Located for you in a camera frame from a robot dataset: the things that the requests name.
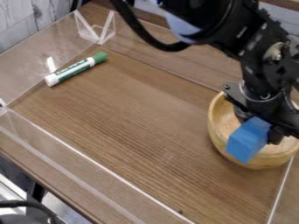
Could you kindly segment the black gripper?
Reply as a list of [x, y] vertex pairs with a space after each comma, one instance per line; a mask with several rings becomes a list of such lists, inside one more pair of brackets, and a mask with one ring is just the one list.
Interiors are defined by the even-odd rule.
[[237, 105], [234, 112], [242, 122], [258, 116], [274, 125], [268, 133], [272, 144], [280, 145], [286, 135], [299, 136], [299, 108], [292, 101], [288, 89], [266, 100], [256, 99], [242, 83], [228, 83], [224, 92]]

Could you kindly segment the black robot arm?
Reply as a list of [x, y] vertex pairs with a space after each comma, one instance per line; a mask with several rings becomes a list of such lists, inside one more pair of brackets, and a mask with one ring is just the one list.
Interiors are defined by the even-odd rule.
[[240, 61], [242, 80], [224, 87], [237, 116], [270, 123], [272, 144], [299, 138], [299, 109], [292, 102], [292, 91], [299, 91], [299, 53], [260, 0], [153, 1], [182, 42], [210, 45]]

